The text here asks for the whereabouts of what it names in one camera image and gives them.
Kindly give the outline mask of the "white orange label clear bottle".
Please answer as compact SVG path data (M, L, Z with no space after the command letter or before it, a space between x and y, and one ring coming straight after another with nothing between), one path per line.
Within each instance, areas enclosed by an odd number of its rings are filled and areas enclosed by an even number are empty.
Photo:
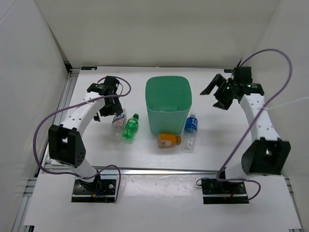
M122 139L123 129L126 125L126 109L123 108L123 112L120 115L115 115L112 120L112 132L111 140L114 142L119 142Z

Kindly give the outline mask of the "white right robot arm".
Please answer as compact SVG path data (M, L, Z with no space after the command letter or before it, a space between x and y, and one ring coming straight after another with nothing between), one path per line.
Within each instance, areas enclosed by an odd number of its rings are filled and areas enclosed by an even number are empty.
M218 190L228 193L234 188L235 181L252 175L280 175L291 145L276 132L264 106L264 90L260 84L253 82L251 68L237 67L228 79L216 74L201 94L209 95L215 87L217 102L213 106L227 110L233 100L238 100L251 127L252 138L252 144L237 164L224 165L224 173L217 180Z

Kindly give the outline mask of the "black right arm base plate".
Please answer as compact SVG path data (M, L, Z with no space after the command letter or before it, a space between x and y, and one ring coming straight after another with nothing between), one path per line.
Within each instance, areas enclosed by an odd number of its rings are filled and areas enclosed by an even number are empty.
M243 182L220 182L207 177L197 179L202 188L203 204L247 204L248 195Z

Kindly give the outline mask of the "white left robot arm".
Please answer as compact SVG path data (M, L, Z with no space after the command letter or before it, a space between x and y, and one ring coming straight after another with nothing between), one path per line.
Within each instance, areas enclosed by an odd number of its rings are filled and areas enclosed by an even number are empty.
M103 83L92 83L87 89L83 105L60 125L52 125L48 131L49 156L67 166L84 182L90 193L97 193L101 181L94 177L97 170L85 159L86 149L82 136L92 120L100 117L118 116L123 112L119 98L115 97L120 81L114 76L106 76Z

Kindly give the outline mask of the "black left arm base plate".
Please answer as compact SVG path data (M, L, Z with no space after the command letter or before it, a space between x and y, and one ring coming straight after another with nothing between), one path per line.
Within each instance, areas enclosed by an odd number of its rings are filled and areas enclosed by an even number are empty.
M74 180L72 203L115 203L118 195L118 178L101 175L94 182Z

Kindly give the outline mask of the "blue label clear bottle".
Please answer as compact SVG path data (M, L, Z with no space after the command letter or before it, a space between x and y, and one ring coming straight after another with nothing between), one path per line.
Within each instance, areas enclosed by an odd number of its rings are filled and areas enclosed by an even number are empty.
M183 141L182 141L183 152L186 153L193 152L197 136L197 126L198 126L197 116L196 114L191 113L184 125Z

